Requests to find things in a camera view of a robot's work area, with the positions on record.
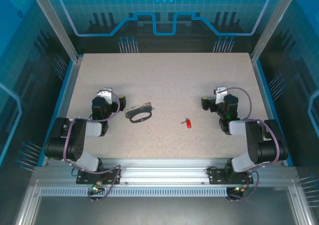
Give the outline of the black strap keyring with keys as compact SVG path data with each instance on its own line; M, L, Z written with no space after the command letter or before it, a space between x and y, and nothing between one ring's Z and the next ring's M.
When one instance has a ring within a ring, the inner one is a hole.
M150 102L147 102L139 107L132 107L130 109L127 109L125 111L125 118L129 119L131 123L144 122L152 117L153 109L154 108L153 108L152 104ZM144 113L147 114L145 117L135 119L135 117L137 115L144 114Z

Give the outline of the small board with green LED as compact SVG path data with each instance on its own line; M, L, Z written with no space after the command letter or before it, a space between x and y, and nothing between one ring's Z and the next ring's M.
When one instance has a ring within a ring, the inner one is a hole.
M97 192L101 191L101 185L103 184L102 181L97 181L93 186L90 192L90 195L96 194Z
M237 186L237 187L235 187L234 189L233 189L233 191L235 192L235 193L239 193L239 192L241 192L241 193L243 193L246 189L248 189L249 188L249 184L245 184L245 185L240 185L240 186Z

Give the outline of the grey metal bottom shelf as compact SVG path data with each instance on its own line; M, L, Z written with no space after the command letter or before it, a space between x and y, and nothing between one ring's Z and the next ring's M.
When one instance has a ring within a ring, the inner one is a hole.
M319 208L286 188L258 188L243 201L222 197L38 196L26 208L26 189L11 193L9 225L319 225Z

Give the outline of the blue edged aluminium side rail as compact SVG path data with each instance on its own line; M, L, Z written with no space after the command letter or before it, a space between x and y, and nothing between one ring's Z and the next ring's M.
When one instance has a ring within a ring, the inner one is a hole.
M82 60L83 60L83 54L80 54L77 63L73 62L72 60L69 63L69 66L67 68L67 71L60 89L60 93L55 105L55 109L53 111L51 122L49 124L49 128L44 140L40 158L37 163L38 167L46 166L47 164L48 158L44 155L44 147L46 145L46 142L48 142L49 140L49 136L53 128L55 120L58 117L66 117L67 115Z
M270 93L270 90L268 87L268 83L266 81L266 77L265 77L265 74L264 74L264 71L262 69L262 66L261 66L259 59L256 62L252 63L252 67L253 67L253 70L255 73L257 84L259 86L259 90L260 90L261 97L262 97L262 100L264 103L267 117L269 119L274 119L278 123L280 131L281 131L283 138L285 140L284 132L282 130L282 127L281 127L281 124L280 124L280 121L279 121L279 118L278 118L278 115L277 115L277 112L275 109L275 105L274 105L274 102L273 102L273 99L271 97L271 93Z

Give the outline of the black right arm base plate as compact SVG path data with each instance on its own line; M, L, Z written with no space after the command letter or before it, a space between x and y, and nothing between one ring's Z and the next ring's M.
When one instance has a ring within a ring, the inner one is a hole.
M210 185L250 185L254 183L253 178L249 177L247 172L236 173L232 169L221 169L212 166L206 169L206 174Z

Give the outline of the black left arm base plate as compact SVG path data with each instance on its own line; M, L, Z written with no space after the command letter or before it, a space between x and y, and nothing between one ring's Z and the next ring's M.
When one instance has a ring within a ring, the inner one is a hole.
M114 169L108 173L92 174L84 171L78 171L76 184L81 185L93 185L97 182L101 182L103 185L111 185L115 180L115 185L120 183L121 169Z

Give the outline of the aluminium front mounting rail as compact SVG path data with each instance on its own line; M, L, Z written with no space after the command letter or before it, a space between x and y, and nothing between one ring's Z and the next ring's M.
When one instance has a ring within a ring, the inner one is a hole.
M226 158L173 158L173 159L103 159L106 168L121 166L120 186L124 187L208 187L206 169L210 166L222 168ZM261 187L299 186L295 167L283 163L259 168ZM39 187L75 187L71 167L50 159L48 165L35 168L31 184Z

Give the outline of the aluminium left corner post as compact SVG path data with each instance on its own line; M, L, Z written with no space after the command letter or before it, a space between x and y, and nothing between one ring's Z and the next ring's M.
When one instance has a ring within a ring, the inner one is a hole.
M74 63L78 63L79 56L65 31L57 13L55 12L50 0L36 0L42 12L50 23L66 53Z

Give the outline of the aluminium corner post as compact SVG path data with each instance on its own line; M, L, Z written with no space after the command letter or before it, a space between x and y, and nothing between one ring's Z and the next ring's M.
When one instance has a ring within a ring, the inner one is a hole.
M78 63L79 56L65 31L57 13L55 12L50 0L36 0L42 12L50 23L66 53L74 63Z
M271 36L273 35L275 29L278 24L282 20L287 8L289 7L292 0L279 0L273 14L271 15L265 30L261 34L252 54L251 54L251 62L252 64L256 64L259 59L261 53L265 49L267 43L269 42Z

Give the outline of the aluminium right corner post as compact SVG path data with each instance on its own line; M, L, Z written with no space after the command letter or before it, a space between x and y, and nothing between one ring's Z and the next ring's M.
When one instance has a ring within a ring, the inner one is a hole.
M292 0L279 0L273 14L271 15L265 30L261 34L252 54L251 54L251 62L252 64L256 64L259 59L261 53L265 49L267 43L269 42L271 36L273 35L275 29L278 24L282 20L287 8L289 7Z

